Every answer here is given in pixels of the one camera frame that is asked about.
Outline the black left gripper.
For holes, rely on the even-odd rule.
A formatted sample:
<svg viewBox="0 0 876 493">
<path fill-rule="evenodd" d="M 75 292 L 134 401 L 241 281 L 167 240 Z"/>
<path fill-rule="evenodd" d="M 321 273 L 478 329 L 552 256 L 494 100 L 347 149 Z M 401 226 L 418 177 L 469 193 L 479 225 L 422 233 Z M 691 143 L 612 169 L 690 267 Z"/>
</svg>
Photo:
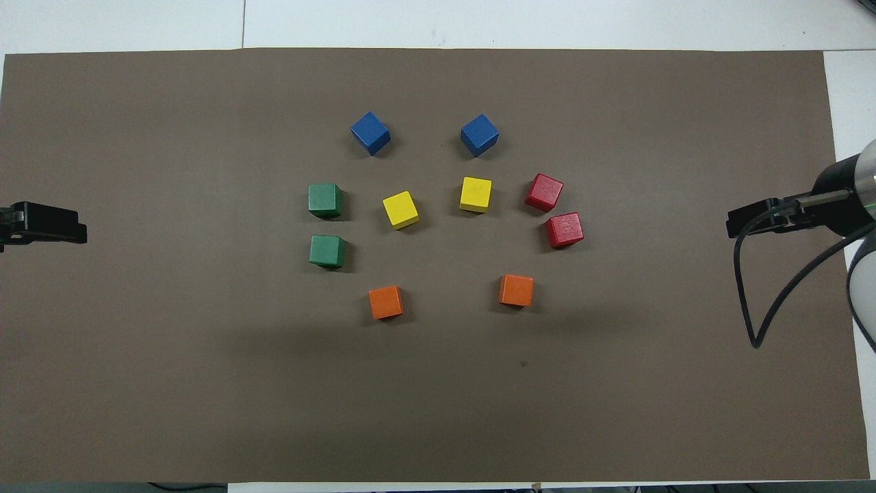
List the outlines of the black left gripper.
<svg viewBox="0 0 876 493">
<path fill-rule="evenodd" d="M 18 208 L 18 205 L 1 208 L 1 253 L 11 244 L 25 244 L 25 239 L 21 238 L 15 229 L 22 218 L 24 218 L 24 237 L 29 240 L 63 241 L 74 244 L 88 242 L 87 225 L 79 222 L 79 213 L 76 210 L 24 202 L 24 212 Z"/>
</svg>

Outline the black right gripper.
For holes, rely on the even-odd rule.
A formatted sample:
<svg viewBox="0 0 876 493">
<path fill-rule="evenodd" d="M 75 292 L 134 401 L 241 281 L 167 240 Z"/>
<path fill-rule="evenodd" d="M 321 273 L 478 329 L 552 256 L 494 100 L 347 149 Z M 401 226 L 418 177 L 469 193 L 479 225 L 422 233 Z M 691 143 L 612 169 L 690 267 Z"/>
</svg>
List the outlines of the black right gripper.
<svg viewBox="0 0 876 493">
<path fill-rule="evenodd" d="M 784 216 L 777 210 L 773 210 L 766 216 L 769 210 L 783 205 L 784 201 L 788 203 L 788 209 L 785 210 Z M 775 233 L 775 231 L 784 228 L 784 217 L 786 218 L 786 228 L 812 227 L 812 215 L 800 204 L 800 197 L 786 197 L 784 201 L 763 199 L 751 203 L 745 208 L 729 210 L 727 212 L 727 237 L 738 237 L 744 227 L 747 227 L 749 235 Z"/>
</svg>

